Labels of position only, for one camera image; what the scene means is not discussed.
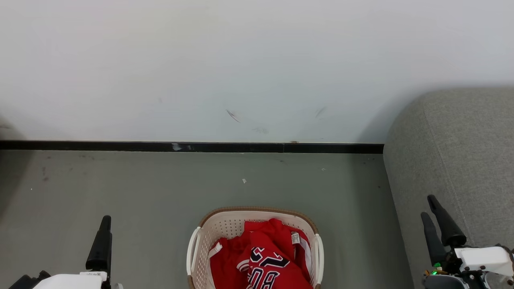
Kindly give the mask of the grey fabric sofa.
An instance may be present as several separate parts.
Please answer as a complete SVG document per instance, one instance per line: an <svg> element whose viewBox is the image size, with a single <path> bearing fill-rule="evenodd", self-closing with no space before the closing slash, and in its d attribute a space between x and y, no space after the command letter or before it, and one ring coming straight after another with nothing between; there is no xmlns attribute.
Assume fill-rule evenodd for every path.
<svg viewBox="0 0 514 289"><path fill-rule="evenodd" d="M393 122L383 159L414 289L430 267L420 217L428 195L468 245L514 249L514 87L418 97Z"/></svg>

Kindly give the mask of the black wall baseboard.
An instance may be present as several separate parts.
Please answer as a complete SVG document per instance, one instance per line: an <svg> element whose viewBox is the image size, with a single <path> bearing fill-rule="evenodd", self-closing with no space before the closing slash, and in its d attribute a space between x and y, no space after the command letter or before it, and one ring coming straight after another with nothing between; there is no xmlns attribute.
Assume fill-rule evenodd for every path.
<svg viewBox="0 0 514 289"><path fill-rule="evenodd" d="M0 140L0 150L382 154L382 143L101 142Z"/></svg>

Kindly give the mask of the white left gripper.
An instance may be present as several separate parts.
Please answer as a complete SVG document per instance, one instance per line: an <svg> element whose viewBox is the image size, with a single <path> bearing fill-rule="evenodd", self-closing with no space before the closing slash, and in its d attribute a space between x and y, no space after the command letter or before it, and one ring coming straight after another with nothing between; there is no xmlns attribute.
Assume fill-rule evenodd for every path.
<svg viewBox="0 0 514 289"><path fill-rule="evenodd" d="M124 289L120 283L112 285L108 278L111 271L112 233L111 216L103 216L96 232L85 268L79 274L57 274L42 278L34 289Z"/></svg>

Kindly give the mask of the red jersey with dark print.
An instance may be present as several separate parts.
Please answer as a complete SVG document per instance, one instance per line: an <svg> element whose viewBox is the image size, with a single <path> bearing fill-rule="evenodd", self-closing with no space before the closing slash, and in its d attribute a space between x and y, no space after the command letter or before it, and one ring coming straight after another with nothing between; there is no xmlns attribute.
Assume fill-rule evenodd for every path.
<svg viewBox="0 0 514 289"><path fill-rule="evenodd" d="M313 289L304 236L277 218L244 223L236 272L242 289Z"/></svg>

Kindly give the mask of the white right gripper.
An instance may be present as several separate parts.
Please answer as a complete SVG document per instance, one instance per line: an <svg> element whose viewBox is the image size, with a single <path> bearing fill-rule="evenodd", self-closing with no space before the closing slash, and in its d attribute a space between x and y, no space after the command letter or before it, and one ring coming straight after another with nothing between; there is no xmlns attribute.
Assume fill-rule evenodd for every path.
<svg viewBox="0 0 514 289"><path fill-rule="evenodd" d="M424 289L493 289L488 274L500 275L505 289L514 289L514 253L505 246L455 248L447 253L444 246L464 246L467 237L440 204L436 196L427 200L437 229L426 212L420 214L430 263L434 269L424 273Z"/></svg>

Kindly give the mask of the cream perforated laundry basket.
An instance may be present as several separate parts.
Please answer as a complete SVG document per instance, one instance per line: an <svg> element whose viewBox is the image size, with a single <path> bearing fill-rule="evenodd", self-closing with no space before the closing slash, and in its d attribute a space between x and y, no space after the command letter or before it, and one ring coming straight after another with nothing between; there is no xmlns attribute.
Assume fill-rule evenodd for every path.
<svg viewBox="0 0 514 289"><path fill-rule="evenodd" d="M244 222L263 222L277 218L306 234L312 254L313 289L322 289L324 247L315 223L305 214L293 210L255 206L224 207L207 213L191 234L186 254L188 289L215 289L208 281L208 252L219 238L234 238L244 231Z"/></svg>

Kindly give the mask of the red garment with white stripes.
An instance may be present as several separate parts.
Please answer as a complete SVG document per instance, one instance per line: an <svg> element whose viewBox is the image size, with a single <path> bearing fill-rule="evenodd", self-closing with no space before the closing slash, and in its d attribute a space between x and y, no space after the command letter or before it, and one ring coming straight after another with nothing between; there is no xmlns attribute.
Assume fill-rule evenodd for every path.
<svg viewBox="0 0 514 289"><path fill-rule="evenodd" d="M293 259L261 232L220 238L209 265L215 289L313 289Z"/></svg>

